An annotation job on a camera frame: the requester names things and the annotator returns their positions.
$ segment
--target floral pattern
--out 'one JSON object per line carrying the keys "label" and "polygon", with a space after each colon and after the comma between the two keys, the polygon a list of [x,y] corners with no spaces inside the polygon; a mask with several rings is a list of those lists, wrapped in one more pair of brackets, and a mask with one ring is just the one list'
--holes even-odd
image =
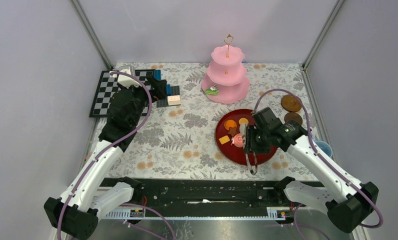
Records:
{"label": "floral pattern", "polygon": [[[258,173],[252,176],[246,166],[230,161],[219,151],[214,137],[221,117],[236,109],[253,109],[265,91],[275,88],[286,89],[301,98],[310,114],[312,132],[318,135],[298,64],[245,63],[249,93],[233,104],[211,101],[203,93],[201,82],[208,63],[118,63],[115,69],[127,64],[135,69],[161,69],[162,79],[172,86],[180,86],[181,105],[156,108],[153,104],[148,121],[107,177],[270,181],[291,176],[301,181],[317,181],[306,167],[280,149],[269,161],[259,165]],[[283,92],[269,93],[258,109],[270,107],[283,121],[287,111],[280,101],[284,95]],[[298,114],[304,119],[305,127],[303,109]],[[91,148],[105,124],[106,118],[98,121]]]}

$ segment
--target blue bowl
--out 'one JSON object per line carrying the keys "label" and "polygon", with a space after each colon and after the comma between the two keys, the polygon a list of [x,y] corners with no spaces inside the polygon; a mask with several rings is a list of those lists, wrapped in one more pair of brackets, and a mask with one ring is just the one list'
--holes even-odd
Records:
{"label": "blue bowl", "polygon": [[332,155],[333,155],[333,150],[332,150],[332,147],[331,147],[329,144],[327,144],[327,142],[317,140],[317,141],[315,141],[315,144],[317,144],[317,146],[318,146],[325,154],[327,154],[327,156],[329,156],[330,158],[332,157]]}

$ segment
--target wooden lid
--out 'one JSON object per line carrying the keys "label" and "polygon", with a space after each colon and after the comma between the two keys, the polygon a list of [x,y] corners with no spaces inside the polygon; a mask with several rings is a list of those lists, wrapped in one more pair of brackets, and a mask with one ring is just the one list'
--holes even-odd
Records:
{"label": "wooden lid", "polygon": [[299,101],[292,95],[285,95],[281,98],[281,106],[289,112],[297,112],[302,106]]}
{"label": "wooden lid", "polygon": [[299,125],[302,125],[303,123],[301,115],[297,114],[296,112],[288,112],[286,115],[284,115],[285,123],[289,122],[290,120],[297,122]]}

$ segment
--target black and white checkered board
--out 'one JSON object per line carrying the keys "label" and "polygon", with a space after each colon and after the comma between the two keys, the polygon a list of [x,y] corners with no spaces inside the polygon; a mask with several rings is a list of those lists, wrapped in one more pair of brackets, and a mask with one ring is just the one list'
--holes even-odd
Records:
{"label": "black and white checkered board", "polygon": [[[148,77],[154,75],[153,70],[135,70],[135,75],[140,81],[146,85],[147,89],[153,90],[151,84],[146,81]],[[100,80],[97,85],[96,94],[94,95],[93,104],[90,110],[91,118],[105,118],[108,116],[109,104],[112,95],[116,93],[120,88],[117,85],[116,77],[109,77],[109,71],[102,71]],[[146,116],[148,112],[148,106],[143,109],[142,116]]]}

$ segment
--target round red tray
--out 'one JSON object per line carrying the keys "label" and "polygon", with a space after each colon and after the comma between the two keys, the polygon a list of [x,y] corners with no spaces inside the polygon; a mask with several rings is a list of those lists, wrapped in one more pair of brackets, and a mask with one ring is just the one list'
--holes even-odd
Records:
{"label": "round red tray", "polygon": [[[234,111],[231,111],[224,115],[216,125],[215,129],[215,140],[216,140],[216,145],[218,146],[219,150],[224,154],[228,159],[231,161],[242,164],[242,165],[247,165],[246,163],[246,157],[243,152],[243,147],[236,147],[231,144],[231,142],[227,142],[225,144],[221,144],[219,141],[220,138],[224,137],[225,135],[229,135],[228,131],[224,127],[224,122],[227,120],[234,120],[237,123],[237,131],[239,132],[239,119],[241,118],[246,118],[249,121],[249,125],[254,125],[255,121],[252,118],[252,110],[251,109],[237,109]],[[276,146],[271,146],[271,152],[268,154],[259,154],[256,155],[256,161],[259,164],[263,164],[266,161],[270,160],[272,156],[277,151]],[[254,165],[254,155],[253,154],[248,154],[248,158],[250,161],[251,165]]]}

